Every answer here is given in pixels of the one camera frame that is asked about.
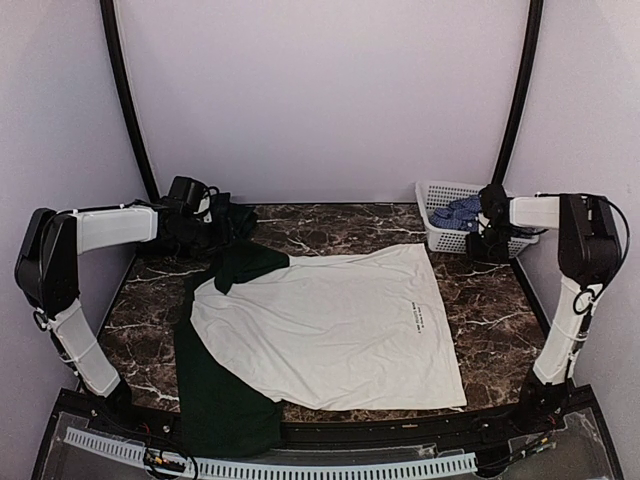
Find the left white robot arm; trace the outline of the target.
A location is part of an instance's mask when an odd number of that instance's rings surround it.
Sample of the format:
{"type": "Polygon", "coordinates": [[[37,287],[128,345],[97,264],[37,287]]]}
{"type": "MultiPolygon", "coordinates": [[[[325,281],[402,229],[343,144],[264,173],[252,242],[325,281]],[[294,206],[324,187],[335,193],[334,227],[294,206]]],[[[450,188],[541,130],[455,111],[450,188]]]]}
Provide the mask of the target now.
{"type": "Polygon", "coordinates": [[[93,250],[151,243],[171,254],[200,256],[223,244],[229,226],[207,211],[177,204],[129,204],[31,216],[14,277],[33,308],[38,328],[50,335],[60,360],[103,405],[101,417],[120,436],[141,427],[126,380],[108,360],[86,319],[79,287],[79,256],[93,250]]]}

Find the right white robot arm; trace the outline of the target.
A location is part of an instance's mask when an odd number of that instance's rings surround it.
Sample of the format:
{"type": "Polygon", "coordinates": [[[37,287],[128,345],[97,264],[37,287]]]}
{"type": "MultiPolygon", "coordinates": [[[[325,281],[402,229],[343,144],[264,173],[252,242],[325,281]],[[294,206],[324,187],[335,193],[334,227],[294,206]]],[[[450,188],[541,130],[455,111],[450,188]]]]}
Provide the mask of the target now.
{"type": "Polygon", "coordinates": [[[479,192],[479,227],[469,253],[507,254],[517,229],[557,233],[560,296],[540,355],[529,369],[509,421],[521,434],[547,429],[570,399],[570,382],[589,335],[596,307],[629,251],[616,223],[622,211],[607,197],[588,193],[539,193],[510,197],[500,185],[479,192]]]}

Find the white and green raglan shirt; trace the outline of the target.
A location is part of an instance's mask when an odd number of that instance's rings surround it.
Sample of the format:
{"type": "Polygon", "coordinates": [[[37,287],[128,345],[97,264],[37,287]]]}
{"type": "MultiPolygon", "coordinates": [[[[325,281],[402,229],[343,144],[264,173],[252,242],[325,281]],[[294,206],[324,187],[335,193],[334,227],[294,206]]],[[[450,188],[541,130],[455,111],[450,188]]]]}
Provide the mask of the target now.
{"type": "Polygon", "coordinates": [[[467,403],[421,244],[294,257],[241,242],[184,288],[174,349],[193,455],[243,458],[280,445],[288,403],[339,412],[467,403]]]}

